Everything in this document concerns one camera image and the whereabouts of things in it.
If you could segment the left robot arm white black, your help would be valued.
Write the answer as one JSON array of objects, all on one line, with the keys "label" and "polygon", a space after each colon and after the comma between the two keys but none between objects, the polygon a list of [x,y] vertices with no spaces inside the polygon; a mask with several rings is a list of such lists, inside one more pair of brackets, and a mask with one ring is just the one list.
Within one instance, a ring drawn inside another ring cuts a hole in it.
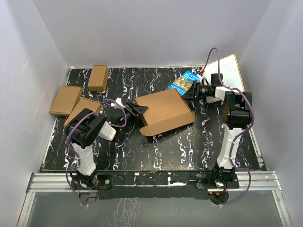
[{"label": "left robot arm white black", "polygon": [[72,179],[88,189],[94,188],[98,183],[97,167],[93,157],[92,144],[97,137],[112,141],[118,128],[125,127],[134,119],[140,118],[149,108],[132,102],[122,104],[116,100],[105,99],[106,104],[114,107],[115,111],[121,110],[108,120],[104,115],[84,108],[68,124],[66,128],[67,145],[76,155],[76,174],[71,174]]}]

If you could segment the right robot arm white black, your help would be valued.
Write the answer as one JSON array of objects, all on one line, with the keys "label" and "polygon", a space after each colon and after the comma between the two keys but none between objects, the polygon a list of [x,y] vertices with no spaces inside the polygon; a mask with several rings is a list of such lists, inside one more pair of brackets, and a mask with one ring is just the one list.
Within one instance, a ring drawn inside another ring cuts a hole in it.
[{"label": "right robot arm white black", "polygon": [[195,80],[189,90],[182,95],[185,100],[214,97],[223,102],[223,142],[216,164],[212,168],[211,176],[208,177],[208,180],[218,188],[226,187],[234,181],[236,177],[235,158],[241,136],[254,123],[252,94],[226,86],[222,79],[221,73],[215,73],[211,75],[210,83],[205,78],[200,82]]}]

